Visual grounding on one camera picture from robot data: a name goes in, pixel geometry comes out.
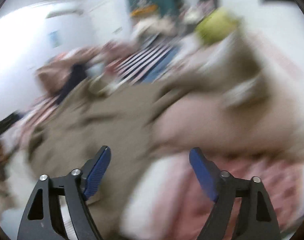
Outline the pink knit pillow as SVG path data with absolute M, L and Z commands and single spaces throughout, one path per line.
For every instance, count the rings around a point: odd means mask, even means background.
M 120 220 L 130 239 L 195 239 L 212 202 L 188 161 L 199 147 L 222 170 L 263 180 L 282 231 L 304 215 L 304 87 L 256 38 L 234 31 L 173 66 L 185 96 L 153 123 L 158 156 Z

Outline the blue wall poster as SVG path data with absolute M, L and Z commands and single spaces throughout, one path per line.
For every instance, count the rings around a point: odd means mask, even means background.
M 58 31 L 52 31 L 51 33 L 48 34 L 48 37 L 52 48 L 57 48 L 61 45 Z

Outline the brown knit sweater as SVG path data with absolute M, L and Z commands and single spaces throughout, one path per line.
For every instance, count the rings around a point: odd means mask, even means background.
M 263 61 L 252 44 L 234 31 L 209 54 L 181 63 L 163 80 L 123 84 L 100 95 L 95 80 L 82 81 L 53 116 L 39 125 L 28 145 L 33 172 L 66 175 L 108 146 L 112 160 L 97 197 L 89 205 L 104 239 L 119 239 L 120 215 L 157 145 L 152 126 L 189 92 L 217 92 L 228 109 L 238 109 L 268 96 Z

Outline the beige clothes pile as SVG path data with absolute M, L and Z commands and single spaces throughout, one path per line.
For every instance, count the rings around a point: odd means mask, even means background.
M 138 43 L 144 35 L 162 34 L 175 36 L 177 33 L 176 24 L 169 16 L 150 16 L 137 22 L 133 28 L 130 40 Z

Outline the pink crumpled quilt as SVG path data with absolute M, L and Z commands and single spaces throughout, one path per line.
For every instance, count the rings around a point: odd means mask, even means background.
M 80 63 L 91 67 L 100 62 L 110 63 L 121 58 L 122 52 L 120 46 L 112 43 L 103 47 L 77 48 L 38 68 L 36 75 L 45 92 L 49 96 L 54 96 L 63 88 L 74 64 Z

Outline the black folded garment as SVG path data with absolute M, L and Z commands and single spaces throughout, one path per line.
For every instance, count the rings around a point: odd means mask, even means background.
M 68 94 L 83 80 L 85 80 L 87 76 L 87 66 L 84 63 L 77 63 L 72 66 L 72 70 L 68 76 L 67 81 L 63 85 L 62 89 L 58 93 L 58 97 L 56 99 L 56 105 L 60 105 L 63 100 L 68 96 Z

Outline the green plush toy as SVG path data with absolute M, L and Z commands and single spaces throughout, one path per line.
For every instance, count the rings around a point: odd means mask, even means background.
M 203 44 L 211 45 L 228 37 L 239 25 L 239 18 L 224 8 L 218 8 L 198 23 L 195 33 Z

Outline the light blue folded garment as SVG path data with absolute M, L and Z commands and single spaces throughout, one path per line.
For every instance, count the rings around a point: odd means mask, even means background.
M 105 72 L 105 64 L 103 62 L 99 63 L 88 63 L 86 73 L 89 77 L 101 76 Z

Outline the yellow framed cabinet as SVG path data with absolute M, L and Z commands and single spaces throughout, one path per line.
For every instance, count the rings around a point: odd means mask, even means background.
M 158 6 L 156 4 L 148 5 L 146 7 L 139 7 L 138 9 L 134 9 L 131 11 L 131 17 L 145 17 L 147 15 L 151 15 L 158 10 Z

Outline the striped fleece blanket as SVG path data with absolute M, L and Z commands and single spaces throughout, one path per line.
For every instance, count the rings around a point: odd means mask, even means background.
M 105 72 L 101 76 L 105 77 L 109 83 L 117 85 L 122 83 L 133 85 L 141 82 L 153 82 L 164 73 L 167 65 L 179 52 L 179 46 L 172 42 L 160 42 L 140 49 L 128 43 L 112 44 L 122 48 L 122 57 L 110 63 L 104 63 Z M 66 54 L 58 55 L 49 62 Z M 54 96 L 49 96 L 45 92 L 44 96 L 28 109 L 23 119 L 15 124 L 12 140 L 17 148 L 26 148 L 36 126 L 48 119 L 54 112 L 57 107 L 55 100 L 58 97 L 58 93 Z

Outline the white bed headboard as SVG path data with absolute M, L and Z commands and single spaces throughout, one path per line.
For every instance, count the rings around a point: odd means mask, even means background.
M 240 17 L 246 27 L 261 34 L 289 59 L 286 68 L 304 86 L 304 15 L 293 2 L 219 0 L 220 5 Z

